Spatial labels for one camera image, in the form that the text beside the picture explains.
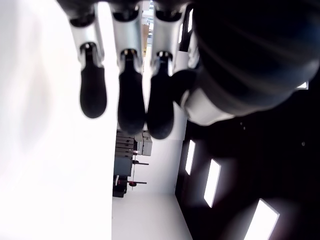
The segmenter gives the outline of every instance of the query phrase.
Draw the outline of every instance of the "white backdrop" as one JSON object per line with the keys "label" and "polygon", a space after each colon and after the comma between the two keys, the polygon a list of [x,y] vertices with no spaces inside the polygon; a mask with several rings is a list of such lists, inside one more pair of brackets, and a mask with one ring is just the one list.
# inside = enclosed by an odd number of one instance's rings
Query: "white backdrop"
{"label": "white backdrop", "polygon": [[[101,30],[112,36],[109,7]],[[80,109],[80,64],[54,0],[0,1],[0,239],[111,239],[118,68],[105,37],[108,106]]]}

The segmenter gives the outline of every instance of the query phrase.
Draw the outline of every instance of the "black rubber fingertip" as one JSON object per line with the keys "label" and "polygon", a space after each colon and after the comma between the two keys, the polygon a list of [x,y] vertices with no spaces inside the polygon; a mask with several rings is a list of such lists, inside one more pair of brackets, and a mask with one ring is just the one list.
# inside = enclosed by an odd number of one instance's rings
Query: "black rubber fingertip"
{"label": "black rubber fingertip", "polygon": [[180,105],[181,98],[186,90],[190,90],[197,78],[197,72],[194,69],[184,69],[176,72],[170,78],[172,99]]}
{"label": "black rubber fingertip", "polygon": [[142,75],[127,68],[119,75],[118,123],[122,131],[129,135],[141,133],[146,111],[142,91]]}
{"label": "black rubber fingertip", "polygon": [[107,107],[105,69],[87,62],[81,72],[81,109],[88,118],[100,117]]}
{"label": "black rubber fingertip", "polygon": [[174,126],[174,105],[170,77],[167,74],[157,74],[151,78],[150,100],[147,113],[147,127],[155,139],[165,139]]}

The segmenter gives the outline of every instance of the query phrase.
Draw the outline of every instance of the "ceiling light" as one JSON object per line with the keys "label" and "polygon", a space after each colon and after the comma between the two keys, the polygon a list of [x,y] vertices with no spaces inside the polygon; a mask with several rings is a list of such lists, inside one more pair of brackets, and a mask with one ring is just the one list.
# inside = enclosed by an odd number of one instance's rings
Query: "ceiling light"
{"label": "ceiling light", "polygon": [[189,14],[189,24],[188,24],[188,32],[190,32],[190,30],[192,29],[192,14],[194,13],[194,10],[192,9],[190,11],[190,14]]}
{"label": "ceiling light", "polygon": [[265,201],[260,199],[244,240],[268,240],[279,215]]}
{"label": "ceiling light", "polygon": [[303,84],[301,84],[300,86],[297,87],[297,89],[306,89],[308,87],[307,83],[304,82]]}
{"label": "ceiling light", "polygon": [[186,157],[186,164],[185,164],[185,170],[189,175],[191,174],[192,162],[194,161],[195,148],[196,148],[195,142],[190,140],[188,155]]}
{"label": "ceiling light", "polygon": [[221,166],[212,159],[204,191],[204,200],[210,208],[212,208],[212,205],[214,203],[215,194],[218,186],[218,179],[220,175],[220,169]]}
{"label": "ceiling light", "polygon": [[183,24],[181,24],[180,26],[180,31],[179,31],[179,42],[178,43],[181,43],[181,39],[182,39],[182,28],[183,28]]}

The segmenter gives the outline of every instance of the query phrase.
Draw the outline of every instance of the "robotic hand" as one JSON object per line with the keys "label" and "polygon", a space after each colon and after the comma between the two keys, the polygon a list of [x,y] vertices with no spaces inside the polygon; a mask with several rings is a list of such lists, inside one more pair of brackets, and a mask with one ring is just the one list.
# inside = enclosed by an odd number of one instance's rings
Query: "robotic hand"
{"label": "robotic hand", "polygon": [[[58,0],[69,18],[82,66],[80,104],[89,118],[99,117],[107,106],[97,1]],[[315,0],[198,0],[192,2],[195,31],[189,47],[190,69],[173,74],[179,29],[191,2],[157,0],[146,114],[141,3],[107,2],[120,70],[118,122],[131,135],[141,132],[147,122],[154,138],[166,138],[174,123],[173,101],[190,121],[204,126],[273,108],[310,81],[319,68],[320,7]],[[200,67],[192,69],[199,59]]]}

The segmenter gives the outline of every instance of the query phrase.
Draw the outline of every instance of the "dark ceiling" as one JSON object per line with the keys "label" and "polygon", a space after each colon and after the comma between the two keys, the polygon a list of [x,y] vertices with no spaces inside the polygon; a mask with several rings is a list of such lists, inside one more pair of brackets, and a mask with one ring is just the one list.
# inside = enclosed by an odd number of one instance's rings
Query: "dark ceiling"
{"label": "dark ceiling", "polygon": [[[259,198],[280,213],[270,240],[320,239],[319,78],[272,110],[208,127],[188,122],[175,195],[194,240],[221,239],[244,209],[252,218],[249,206]],[[189,176],[190,139],[196,149]],[[210,208],[203,196],[212,158],[221,173]],[[228,239],[243,240],[249,225],[242,222]]]}

